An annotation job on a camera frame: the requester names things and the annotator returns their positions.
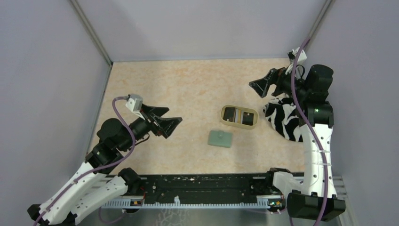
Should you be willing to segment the green card holder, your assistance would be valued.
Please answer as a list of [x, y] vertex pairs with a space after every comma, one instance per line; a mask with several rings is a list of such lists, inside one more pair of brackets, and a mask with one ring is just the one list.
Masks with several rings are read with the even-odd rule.
[[211, 130], [209, 132], [207, 144], [211, 146], [231, 148], [232, 137], [233, 134], [231, 132], [223, 130]]

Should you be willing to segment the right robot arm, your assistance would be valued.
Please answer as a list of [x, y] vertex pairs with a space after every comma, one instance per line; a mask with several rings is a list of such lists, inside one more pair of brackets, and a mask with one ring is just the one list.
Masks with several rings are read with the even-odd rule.
[[295, 180], [287, 169], [272, 168], [265, 189], [271, 194], [282, 192], [291, 218], [314, 220], [315, 225], [346, 210], [345, 201], [338, 198], [331, 169], [334, 112], [327, 97], [333, 73], [333, 69], [320, 64], [313, 65], [305, 78], [296, 77], [292, 69], [273, 68], [249, 83], [259, 97], [265, 97], [275, 85], [273, 96], [286, 94], [293, 99], [304, 145], [303, 181]]

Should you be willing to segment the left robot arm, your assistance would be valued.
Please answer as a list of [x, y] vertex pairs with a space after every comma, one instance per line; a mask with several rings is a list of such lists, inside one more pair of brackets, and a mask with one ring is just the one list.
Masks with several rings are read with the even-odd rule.
[[143, 104], [140, 117], [126, 124], [117, 114], [107, 119], [97, 132], [99, 142], [68, 182], [49, 200], [31, 205], [27, 212], [36, 226], [76, 226], [106, 202], [124, 195], [135, 195], [141, 189], [141, 179], [131, 168], [118, 175], [108, 175], [132, 154], [139, 139], [149, 132], [168, 138], [182, 122], [181, 117], [164, 118], [167, 107]]

